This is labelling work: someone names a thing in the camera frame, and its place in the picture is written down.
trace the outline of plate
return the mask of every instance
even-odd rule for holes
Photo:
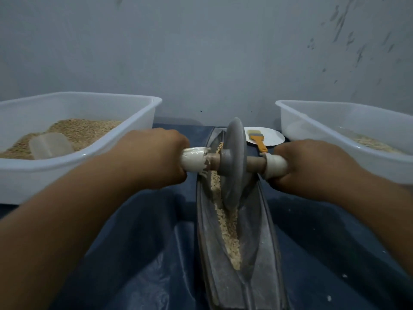
[[[256,145],[256,142],[254,140],[251,140],[248,135],[248,131],[251,129],[261,131],[261,134],[264,135],[263,142],[266,147],[276,146],[285,141],[284,135],[274,129],[266,128],[266,127],[244,127],[245,137],[247,138],[247,141],[249,143],[253,143]]]

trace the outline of plastic scoop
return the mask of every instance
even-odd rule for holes
[[[46,133],[33,137],[28,145],[35,160],[61,157],[74,152],[69,139],[62,133]]]

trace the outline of right hand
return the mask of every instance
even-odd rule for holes
[[[355,177],[369,174],[343,149],[324,141],[297,140],[274,148],[287,160],[287,174],[269,179],[273,188],[307,199],[330,201]]]

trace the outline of plastic container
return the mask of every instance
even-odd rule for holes
[[[0,151],[62,119],[123,121],[89,147],[47,160],[0,159],[0,203],[21,204],[87,158],[109,150],[130,130],[152,128],[157,97],[51,93],[0,102]]]
[[[413,184],[413,116],[347,102],[278,100],[282,133],[290,140],[324,140],[340,146],[368,171]],[[340,128],[377,139],[406,153],[370,149],[338,132]]]
[[[62,157],[74,152],[69,139],[62,133],[46,133],[28,142],[34,160]]]

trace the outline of orange brush handle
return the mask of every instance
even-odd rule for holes
[[[264,145],[264,143],[262,142],[264,140],[263,136],[254,136],[254,135],[250,135],[250,139],[254,140],[257,143],[258,146],[258,150],[260,152],[268,152],[267,147]]]

